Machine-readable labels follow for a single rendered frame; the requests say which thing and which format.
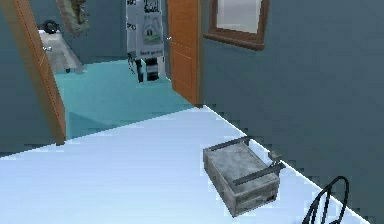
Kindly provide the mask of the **orange wooden room door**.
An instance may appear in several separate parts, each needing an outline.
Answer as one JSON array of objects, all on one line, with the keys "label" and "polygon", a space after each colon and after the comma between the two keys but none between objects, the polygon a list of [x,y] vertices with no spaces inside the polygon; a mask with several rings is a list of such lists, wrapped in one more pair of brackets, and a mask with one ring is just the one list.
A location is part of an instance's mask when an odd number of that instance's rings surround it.
[{"label": "orange wooden room door", "polygon": [[172,88],[196,107],[202,106],[199,0],[167,0]]}]

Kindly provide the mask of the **grey metal box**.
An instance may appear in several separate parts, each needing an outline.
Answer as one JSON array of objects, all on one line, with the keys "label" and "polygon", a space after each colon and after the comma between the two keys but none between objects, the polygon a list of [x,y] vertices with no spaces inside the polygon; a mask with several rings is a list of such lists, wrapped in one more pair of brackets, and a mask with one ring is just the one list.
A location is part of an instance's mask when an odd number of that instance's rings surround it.
[{"label": "grey metal box", "polygon": [[244,136],[203,150],[204,170],[232,217],[237,217],[277,198],[282,156],[271,151],[271,165],[250,148]]}]

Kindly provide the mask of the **brown framed window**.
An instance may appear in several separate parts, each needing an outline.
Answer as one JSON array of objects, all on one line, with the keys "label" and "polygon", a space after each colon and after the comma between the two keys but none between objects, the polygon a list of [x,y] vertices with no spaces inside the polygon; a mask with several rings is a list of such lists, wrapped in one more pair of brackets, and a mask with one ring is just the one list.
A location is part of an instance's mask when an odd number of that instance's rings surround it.
[{"label": "brown framed window", "polygon": [[254,51],[265,48],[270,0],[209,0],[205,39]]}]

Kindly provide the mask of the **black round object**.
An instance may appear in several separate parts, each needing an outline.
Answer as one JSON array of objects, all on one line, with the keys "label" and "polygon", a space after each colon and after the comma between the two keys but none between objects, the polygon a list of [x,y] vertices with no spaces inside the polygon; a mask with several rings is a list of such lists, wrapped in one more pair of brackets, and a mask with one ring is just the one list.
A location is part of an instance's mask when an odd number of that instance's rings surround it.
[{"label": "black round object", "polygon": [[43,23],[43,30],[48,34],[55,34],[59,31],[59,25],[53,20],[46,20]]}]

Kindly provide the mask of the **brown framed wall picture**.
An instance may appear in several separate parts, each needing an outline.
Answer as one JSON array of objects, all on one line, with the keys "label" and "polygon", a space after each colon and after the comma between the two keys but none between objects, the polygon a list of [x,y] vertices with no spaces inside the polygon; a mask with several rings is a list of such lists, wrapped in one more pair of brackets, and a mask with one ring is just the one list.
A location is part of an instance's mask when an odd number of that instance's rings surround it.
[{"label": "brown framed wall picture", "polygon": [[90,28],[86,3],[87,0],[56,0],[64,27],[74,37]]}]

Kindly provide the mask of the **orange wooden door frame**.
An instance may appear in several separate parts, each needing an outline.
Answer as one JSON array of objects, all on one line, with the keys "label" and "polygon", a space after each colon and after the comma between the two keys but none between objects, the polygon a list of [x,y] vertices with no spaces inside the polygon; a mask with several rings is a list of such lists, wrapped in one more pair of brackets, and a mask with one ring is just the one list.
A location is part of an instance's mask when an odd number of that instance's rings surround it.
[{"label": "orange wooden door frame", "polygon": [[0,0],[17,49],[57,145],[66,140],[65,107],[44,50],[29,0]]}]

